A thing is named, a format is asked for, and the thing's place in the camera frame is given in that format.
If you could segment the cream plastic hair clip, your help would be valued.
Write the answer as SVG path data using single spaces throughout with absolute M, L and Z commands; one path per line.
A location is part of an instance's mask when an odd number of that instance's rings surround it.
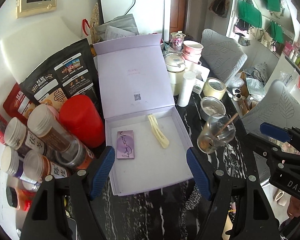
M 160 130 L 157 119 L 155 118 L 155 116 L 153 114 L 149 114 L 147 117 L 148 117 L 148 120 L 149 120 L 150 125 L 151 125 L 152 133 L 156 137 L 157 141 L 160 143 L 162 148 L 164 148 L 164 149 L 168 148 L 168 146 L 170 144 L 170 141 L 166 138 L 166 136 Z

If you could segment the lilac gift box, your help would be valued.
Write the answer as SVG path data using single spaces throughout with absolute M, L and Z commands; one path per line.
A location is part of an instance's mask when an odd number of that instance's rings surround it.
M 160 47 L 161 35 L 118 38 L 94 44 L 106 143 L 117 132 L 134 132 L 134 159 L 116 159 L 109 174 L 112 192 L 127 196 L 162 189 L 192 178 L 186 151 L 190 136 L 176 107 Z M 148 115 L 170 141 L 164 149 Z

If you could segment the red canister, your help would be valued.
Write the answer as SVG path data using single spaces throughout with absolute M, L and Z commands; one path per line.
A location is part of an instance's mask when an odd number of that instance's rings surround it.
M 68 99 L 59 112 L 59 122 L 88 148 L 97 148 L 106 139 L 104 123 L 86 95 Z

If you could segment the grey leaf chair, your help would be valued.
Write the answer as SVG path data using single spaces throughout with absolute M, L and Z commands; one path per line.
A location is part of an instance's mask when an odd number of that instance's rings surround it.
M 284 128 L 300 128 L 300 104 L 294 99 L 280 80 L 270 85 L 265 97 L 242 118 L 247 133 L 253 133 L 281 147 L 283 152 L 300 155 L 291 144 L 279 142 L 260 132 L 264 122 Z
M 229 87 L 248 58 L 241 46 L 234 39 L 212 29 L 203 30 L 200 44 L 203 45 L 203 59 L 215 76 Z

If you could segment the purple signed card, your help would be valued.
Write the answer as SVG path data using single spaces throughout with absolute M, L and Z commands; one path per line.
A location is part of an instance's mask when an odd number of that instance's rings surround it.
M 118 131 L 116 143 L 117 159 L 134 159 L 134 132 Z

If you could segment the white lidded jar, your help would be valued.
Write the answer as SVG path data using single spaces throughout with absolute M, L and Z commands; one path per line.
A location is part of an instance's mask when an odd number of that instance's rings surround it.
M 164 57 L 172 93 L 177 96 L 180 93 L 181 85 L 183 83 L 183 75 L 185 73 L 185 60 L 178 53 L 168 53 Z

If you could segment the small metal bowl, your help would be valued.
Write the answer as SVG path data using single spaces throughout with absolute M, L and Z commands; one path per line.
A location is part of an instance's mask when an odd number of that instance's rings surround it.
M 200 116 L 207 121 L 213 114 L 226 115 L 226 109 L 223 103 L 211 96 L 203 97 L 200 101 Z

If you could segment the glass mug with stick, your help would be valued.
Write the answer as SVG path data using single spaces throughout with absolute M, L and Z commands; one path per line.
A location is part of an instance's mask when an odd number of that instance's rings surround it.
M 236 134 L 234 120 L 237 117 L 237 113 L 231 118 L 222 114 L 211 115 L 197 138 L 198 148 L 203 153 L 211 154 L 217 148 L 232 141 Z

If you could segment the white refrigerator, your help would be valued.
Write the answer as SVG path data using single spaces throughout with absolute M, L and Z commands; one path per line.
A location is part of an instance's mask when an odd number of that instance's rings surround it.
M 101 0 L 103 20 L 132 14 L 139 34 L 159 33 L 169 40 L 171 0 Z

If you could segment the brown spice jar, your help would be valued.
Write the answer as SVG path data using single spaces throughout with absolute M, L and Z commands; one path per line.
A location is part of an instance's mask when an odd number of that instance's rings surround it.
M 71 135 L 56 119 L 47 105 L 37 106 L 30 114 L 27 126 L 32 133 L 57 151 L 57 161 L 71 169 L 77 168 L 83 145 Z

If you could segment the black coffee bag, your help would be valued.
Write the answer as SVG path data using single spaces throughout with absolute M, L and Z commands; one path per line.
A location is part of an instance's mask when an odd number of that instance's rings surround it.
M 98 107 L 98 73 L 88 40 L 79 40 L 47 58 L 19 87 L 33 103 L 50 105 L 57 111 L 76 95 L 88 96 Z

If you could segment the pink stacked bowls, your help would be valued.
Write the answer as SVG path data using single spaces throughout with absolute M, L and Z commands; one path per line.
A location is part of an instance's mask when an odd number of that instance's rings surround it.
M 187 40 L 183 42 L 182 55 L 184 59 L 198 63 L 204 46 L 196 41 Z

